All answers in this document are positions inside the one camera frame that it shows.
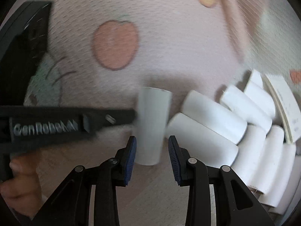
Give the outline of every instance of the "white paper tube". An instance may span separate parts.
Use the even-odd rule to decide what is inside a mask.
[[[243,92],[273,121],[277,121],[280,118],[272,96],[254,82],[249,81]]]
[[[246,134],[238,144],[238,154],[231,167],[247,186],[257,170],[264,142],[265,131],[261,127],[248,125]]]
[[[138,114],[134,135],[137,138],[135,162],[155,165],[160,161],[172,93],[143,87],[138,95]]]
[[[250,81],[255,83],[257,86],[259,86],[260,88],[263,89],[263,81],[261,78],[261,74],[257,70],[255,70],[255,69],[252,70],[252,73],[249,78],[249,82]]]
[[[293,199],[290,202],[290,204],[288,206],[288,209],[286,210],[286,212],[283,215],[283,217],[276,218],[275,225],[283,225],[284,224],[284,222],[288,219],[288,217],[291,215],[291,213],[296,208],[297,204],[300,201],[300,198],[301,198],[301,181],[298,184],[297,190],[294,193]]]
[[[269,212],[277,213],[283,215],[287,210],[293,196],[297,190],[298,184],[301,179],[301,156],[295,156],[294,165],[292,172],[290,174],[290,179],[288,180],[285,192],[277,207],[271,208]]]
[[[270,190],[280,163],[283,140],[283,129],[273,125],[266,136],[259,165],[249,184],[254,191],[266,194]]]
[[[265,133],[271,128],[272,119],[237,87],[230,85],[220,103],[250,124],[261,127]]]
[[[233,142],[182,113],[170,120],[165,137],[171,135],[175,135],[180,147],[187,149],[191,157],[207,166],[231,166],[238,152]]]
[[[245,120],[194,90],[187,95],[182,113],[235,144],[241,140],[247,127]]]
[[[281,160],[277,168],[273,185],[268,193],[261,195],[258,201],[262,204],[277,207],[287,187],[296,154],[295,144],[284,144]]]

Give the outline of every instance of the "stack of paper cups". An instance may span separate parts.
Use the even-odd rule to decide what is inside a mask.
[[[231,168],[249,186],[257,170],[265,142],[265,132],[261,127],[248,125],[246,134],[238,144],[238,155]]]
[[[277,207],[271,208],[269,212],[283,215],[287,210],[290,202],[292,201],[294,194],[297,190],[298,184],[301,179],[301,156],[295,156],[294,165],[288,180],[285,192]]]
[[[194,90],[187,95],[182,113],[235,144],[241,140],[247,127],[245,120]]]
[[[259,197],[258,201],[262,204],[277,207],[288,184],[292,172],[294,158],[296,154],[295,144],[284,144],[282,156],[278,165],[276,176],[268,193]]]
[[[170,120],[165,136],[171,135],[175,135],[180,147],[207,166],[231,166],[238,152],[233,142],[182,113]]]
[[[220,103],[248,123],[261,127],[265,133],[270,130],[272,119],[237,87],[230,85]]]
[[[260,162],[249,187],[266,194],[272,187],[281,159],[284,131],[279,126],[272,126],[265,139]]]
[[[134,129],[137,138],[135,162],[155,165],[160,161],[172,93],[143,87],[138,96],[138,115]]]

